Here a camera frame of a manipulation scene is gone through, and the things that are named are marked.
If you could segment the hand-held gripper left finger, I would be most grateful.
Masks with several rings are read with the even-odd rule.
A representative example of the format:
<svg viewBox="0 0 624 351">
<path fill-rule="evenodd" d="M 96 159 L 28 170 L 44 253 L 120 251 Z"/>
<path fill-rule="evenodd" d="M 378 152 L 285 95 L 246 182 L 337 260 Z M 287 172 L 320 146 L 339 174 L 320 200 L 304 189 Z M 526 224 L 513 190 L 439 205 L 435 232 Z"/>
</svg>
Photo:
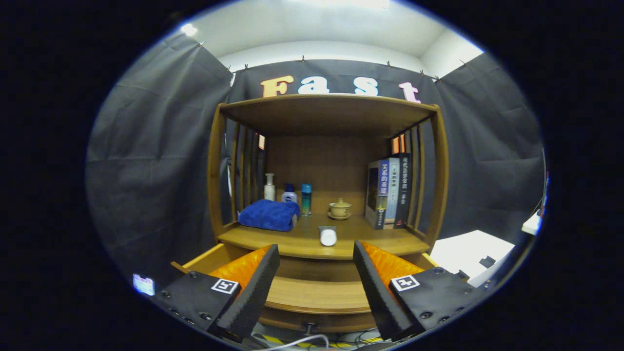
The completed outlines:
<svg viewBox="0 0 624 351">
<path fill-rule="evenodd" d="M 157 288 L 154 302 L 172 317 L 217 338 L 241 343 L 258 322 L 279 268 L 278 245 L 254 251 L 218 244 Z"/>
</svg>

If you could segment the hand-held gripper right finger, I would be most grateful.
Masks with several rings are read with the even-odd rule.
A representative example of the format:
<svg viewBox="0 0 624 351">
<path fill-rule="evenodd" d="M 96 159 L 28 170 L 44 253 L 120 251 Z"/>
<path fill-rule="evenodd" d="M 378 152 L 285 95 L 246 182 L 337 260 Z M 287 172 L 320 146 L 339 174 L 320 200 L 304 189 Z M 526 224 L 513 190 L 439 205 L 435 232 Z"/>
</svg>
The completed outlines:
<svg viewBox="0 0 624 351">
<path fill-rule="evenodd" d="M 437 328 L 486 295 L 485 288 L 444 268 L 424 269 L 360 240 L 354 242 L 353 262 L 383 339 L 399 341 Z"/>
</svg>

